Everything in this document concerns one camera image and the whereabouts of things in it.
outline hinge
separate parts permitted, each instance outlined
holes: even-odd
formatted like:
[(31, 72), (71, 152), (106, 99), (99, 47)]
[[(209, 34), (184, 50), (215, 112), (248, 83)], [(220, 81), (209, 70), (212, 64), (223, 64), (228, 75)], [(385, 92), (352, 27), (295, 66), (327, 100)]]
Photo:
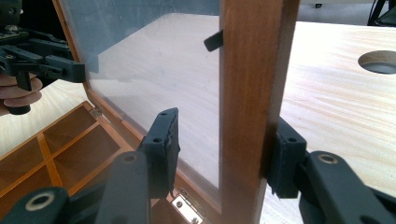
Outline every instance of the hinge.
[(102, 110), (99, 107), (92, 109), (90, 113), (96, 119), (102, 116)]
[(202, 213), (203, 208), (200, 205), (196, 205), (196, 203), (192, 204), (183, 196), (184, 194), (187, 193), (182, 190), (172, 201), (172, 205), (190, 224), (201, 224), (205, 218), (204, 213)]

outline screw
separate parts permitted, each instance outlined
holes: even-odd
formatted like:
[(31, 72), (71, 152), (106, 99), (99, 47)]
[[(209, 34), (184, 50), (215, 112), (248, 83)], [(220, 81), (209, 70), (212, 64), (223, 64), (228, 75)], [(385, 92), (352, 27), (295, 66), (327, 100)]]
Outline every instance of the screw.
[(183, 202), (177, 202), (176, 203), (176, 207), (181, 208), (181, 206), (183, 206)]
[(198, 218), (193, 218), (191, 221), (191, 224), (198, 224)]

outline hand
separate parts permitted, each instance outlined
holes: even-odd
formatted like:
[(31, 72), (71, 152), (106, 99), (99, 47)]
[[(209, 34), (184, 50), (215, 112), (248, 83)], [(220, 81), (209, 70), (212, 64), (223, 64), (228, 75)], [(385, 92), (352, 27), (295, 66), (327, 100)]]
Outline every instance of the hand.
[(17, 86), (15, 77), (10, 77), (0, 74), (0, 116), (8, 114), (9, 107), (18, 107), (24, 105), (31, 105), (41, 98), (39, 92), (43, 87), (40, 79), (34, 75), (30, 75), (32, 82), (32, 91), (22, 90)]

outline light wood surface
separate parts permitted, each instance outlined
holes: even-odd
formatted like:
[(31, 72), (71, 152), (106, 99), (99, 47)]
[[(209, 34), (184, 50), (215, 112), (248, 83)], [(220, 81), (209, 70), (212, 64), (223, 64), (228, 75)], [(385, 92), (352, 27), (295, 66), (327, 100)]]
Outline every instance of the light wood surface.
[(81, 84), (57, 80), (43, 89), (42, 98), (22, 116), (0, 117), (0, 155), (47, 127), (81, 102), (88, 100)]
[[(396, 196), (396, 76), (368, 72), (359, 57), (396, 51), (396, 31), (378, 27), (298, 22), (281, 116), (308, 150), (342, 156), (369, 186)], [(85, 100), (81, 85), (57, 81), (22, 117), (0, 118), (8, 151)], [(262, 223), (300, 223), (296, 201), (267, 190)]]

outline glass pane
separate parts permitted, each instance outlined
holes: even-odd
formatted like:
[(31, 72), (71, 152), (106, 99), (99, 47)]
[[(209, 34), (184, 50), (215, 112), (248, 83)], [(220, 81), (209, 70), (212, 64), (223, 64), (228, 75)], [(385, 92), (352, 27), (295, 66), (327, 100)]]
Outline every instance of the glass pane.
[(145, 131), (159, 112), (178, 107), (179, 167), (202, 189), (216, 191), (219, 52), (208, 52), (204, 40), (219, 30), (219, 1), (63, 4), (92, 89)]

